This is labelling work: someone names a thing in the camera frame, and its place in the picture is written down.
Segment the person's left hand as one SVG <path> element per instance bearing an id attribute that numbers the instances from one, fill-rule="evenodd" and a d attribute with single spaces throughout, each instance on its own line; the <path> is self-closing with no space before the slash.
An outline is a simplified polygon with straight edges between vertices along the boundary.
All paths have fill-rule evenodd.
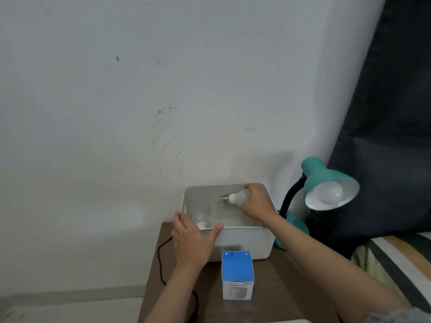
<path id="1" fill-rule="evenodd" d="M 180 269 L 200 272 L 213 251 L 216 240 L 204 240 L 197 226 L 183 212 L 172 221 L 177 265 Z"/>

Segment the person's right hand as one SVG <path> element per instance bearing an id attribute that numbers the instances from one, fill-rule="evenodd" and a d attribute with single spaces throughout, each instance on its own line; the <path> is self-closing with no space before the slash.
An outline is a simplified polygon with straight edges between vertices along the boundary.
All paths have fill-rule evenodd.
<path id="1" fill-rule="evenodd" d="M 253 203 L 253 210 L 242 212 L 249 218 L 257 220 L 269 228 L 274 219 L 279 216 L 269 194 L 253 183 L 245 184 L 244 189 L 250 191 L 249 199 Z"/>

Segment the white light bulb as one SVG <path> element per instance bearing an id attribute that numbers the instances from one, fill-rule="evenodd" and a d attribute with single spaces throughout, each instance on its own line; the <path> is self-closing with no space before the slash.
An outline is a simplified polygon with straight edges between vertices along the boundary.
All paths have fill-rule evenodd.
<path id="1" fill-rule="evenodd" d="M 249 201 L 250 191 L 248 189 L 244 189 L 237 193 L 219 196 L 219 198 L 226 204 L 241 207 L 243 203 L 247 203 Z"/>
<path id="2" fill-rule="evenodd" d="M 314 188 L 315 197 L 323 204 L 335 205 L 343 199 L 343 187 L 336 181 L 327 181 Z"/>
<path id="3" fill-rule="evenodd" d="M 196 212 L 191 217 L 192 222 L 199 230 L 212 228 L 209 216 L 204 212 Z"/>

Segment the white plastic bin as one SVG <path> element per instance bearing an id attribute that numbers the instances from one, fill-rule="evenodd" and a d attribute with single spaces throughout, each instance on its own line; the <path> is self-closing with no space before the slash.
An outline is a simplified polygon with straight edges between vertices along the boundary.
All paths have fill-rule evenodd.
<path id="1" fill-rule="evenodd" d="M 245 183 L 197 185 L 185 189 L 181 211 L 190 219 L 204 212 L 212 227 L 223 224 L 209 262 L 222 261 L 222 251 L 249 251 L 253 260 L 266 259 L 272 250 L 275 236 L 260 222 L 247 217 L 235 205 L 224 203 L 219 196 L 237 193 Z"/>

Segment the person's left forearm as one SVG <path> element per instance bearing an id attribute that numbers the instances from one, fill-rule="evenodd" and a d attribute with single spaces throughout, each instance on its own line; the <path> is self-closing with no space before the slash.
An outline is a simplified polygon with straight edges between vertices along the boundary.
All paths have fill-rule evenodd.
<path id="1" fill-rule="evenodd" d="M 144 323 L 185 323 L 192 290 L 204 265 L 177 264 Z"/>

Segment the person's right forearm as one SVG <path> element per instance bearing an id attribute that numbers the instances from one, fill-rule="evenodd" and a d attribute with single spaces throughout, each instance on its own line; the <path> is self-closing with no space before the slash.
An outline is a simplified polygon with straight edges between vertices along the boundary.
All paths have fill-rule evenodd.
<path id="1" fill-rule="evenodd" d="M 362 323 L 372 314 L 411 309 L 383 283 L 349 260 L 293 227 L 276 212 L 261 217 L 300 270 L 327 296 L 344 323 Z"/>

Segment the blue and white carton box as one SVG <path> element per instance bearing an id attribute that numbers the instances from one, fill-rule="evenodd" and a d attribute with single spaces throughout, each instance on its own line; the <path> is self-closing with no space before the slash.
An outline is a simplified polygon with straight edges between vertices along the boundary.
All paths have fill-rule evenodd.
<path id="1" fill-rule="evenodd" d="M 249 251 L 222 252 L 222 294 L 225 301 L 250 301 L 254 270 Z"/>

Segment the teal desk lamp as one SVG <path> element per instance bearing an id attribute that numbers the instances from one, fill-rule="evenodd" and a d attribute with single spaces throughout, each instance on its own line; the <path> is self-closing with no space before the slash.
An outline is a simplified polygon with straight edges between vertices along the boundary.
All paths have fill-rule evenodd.
<path id="1" fill-rule="evenodd" d="M 333 211 L 346 206 L 357 198 L 360 192 L 360 184 L 353 177 L 346 173 L 329 169 L 319 157 L 307 157 L 301 163 L 302 174 L 294 183 L 283 198 L 281 207 L 277 213 L 285 220 L 288 220 L 288 210 L 294 197 L 302 191 L 303 200 L 307 208 L 320 214 L 321 212 Z M 343 199 L 335 205 L 321 203 L 314 193 L 314 188 L 327 181 L 336 181 L 343 187 Z"/>

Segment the dark grey curtain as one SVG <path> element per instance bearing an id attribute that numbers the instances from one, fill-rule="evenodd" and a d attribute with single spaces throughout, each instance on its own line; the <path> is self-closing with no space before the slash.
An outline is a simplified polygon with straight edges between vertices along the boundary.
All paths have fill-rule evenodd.
<path id="1" fill-rule="evenodd" d="M 360 184 L 310 235 L 350 259 L 375 237 L 431 230 L 431 0 L 386 0 L 328 162 Z"/>

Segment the striped bed sheet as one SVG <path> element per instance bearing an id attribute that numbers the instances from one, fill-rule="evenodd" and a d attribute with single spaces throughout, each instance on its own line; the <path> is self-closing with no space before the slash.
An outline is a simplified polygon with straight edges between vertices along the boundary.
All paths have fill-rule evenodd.
<path id="1" fill-rule="evenodd" d="M 431 231 L 370 239 L 351 262 L 431 314 Z"/>

